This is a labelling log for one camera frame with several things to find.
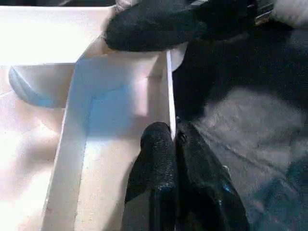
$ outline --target gloved finger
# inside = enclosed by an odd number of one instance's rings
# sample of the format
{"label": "gloved finger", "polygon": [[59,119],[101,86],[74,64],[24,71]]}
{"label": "gloved finger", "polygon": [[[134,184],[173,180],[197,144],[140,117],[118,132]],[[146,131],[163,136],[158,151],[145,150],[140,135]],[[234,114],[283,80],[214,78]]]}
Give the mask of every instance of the gloved finger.
{"label": "gloved finger", "polygon": [[129,175],[123,231],[174,231],[177,167],[174,143],[165,123],[148,126]]}

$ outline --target dark gray cloth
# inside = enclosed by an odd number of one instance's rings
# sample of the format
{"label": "dark gray cloth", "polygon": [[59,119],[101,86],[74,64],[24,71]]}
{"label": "dark gray cloth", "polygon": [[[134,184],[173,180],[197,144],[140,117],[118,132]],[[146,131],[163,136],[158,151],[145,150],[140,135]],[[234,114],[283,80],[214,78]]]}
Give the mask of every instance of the dark gray cloth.
{"label": "dark gray cloth", "polygon": [[308,230],[308,32],[267,25],[197,40],[173,73],[176,112],[229,169],[252,230]]}

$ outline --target white tray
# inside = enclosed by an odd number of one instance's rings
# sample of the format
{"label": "white tray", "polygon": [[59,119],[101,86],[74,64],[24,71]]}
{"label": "white tray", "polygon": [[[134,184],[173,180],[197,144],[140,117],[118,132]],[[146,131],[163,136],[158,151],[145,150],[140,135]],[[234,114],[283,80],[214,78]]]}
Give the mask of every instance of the white tray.
{"label": "white tray", "polygon": [[118,52],[75,67],[44,207],[43,231],[120,230],[143,130],[175,135],[170,52]]}
{"label": "white tray", "polygon": [[113,6],[0,6],[0,64],[74,64],[113,12]]}

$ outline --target gloved hand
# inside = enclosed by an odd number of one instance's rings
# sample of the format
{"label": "gloved hand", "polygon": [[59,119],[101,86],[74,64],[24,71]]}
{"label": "gloved hand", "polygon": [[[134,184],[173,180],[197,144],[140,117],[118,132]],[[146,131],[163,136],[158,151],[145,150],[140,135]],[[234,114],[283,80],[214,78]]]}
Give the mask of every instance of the gloved hand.
{"label": "gloved hand", "polygon": [[[125,3],[120,1],[119,8]],[[114,50],[161,51],[253,26],[256,14],[256,0],[143,0],[116,14],[104,39]]]}
{"label": "gloved hand", "polygon": [[175,147],[164,123],[145,130],[128,180],[122,230],[248,230],[228,172],[198,131],[180,123],[176,140]]}

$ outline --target white box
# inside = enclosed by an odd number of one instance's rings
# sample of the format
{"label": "white box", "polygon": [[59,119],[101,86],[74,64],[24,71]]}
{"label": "white box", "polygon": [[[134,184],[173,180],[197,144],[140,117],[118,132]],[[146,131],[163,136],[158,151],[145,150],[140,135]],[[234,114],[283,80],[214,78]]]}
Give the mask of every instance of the white box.
{"label": "white box", "polygon": [[77,60],[104,31],[111,7],[0,6],[0,65],[32,105],[63,108]]}
{"label": "white box", "polygon": [[42,231],[120,230],[128,175],[143,130],[175,136],[171,55],[117,52],[75,67]]}

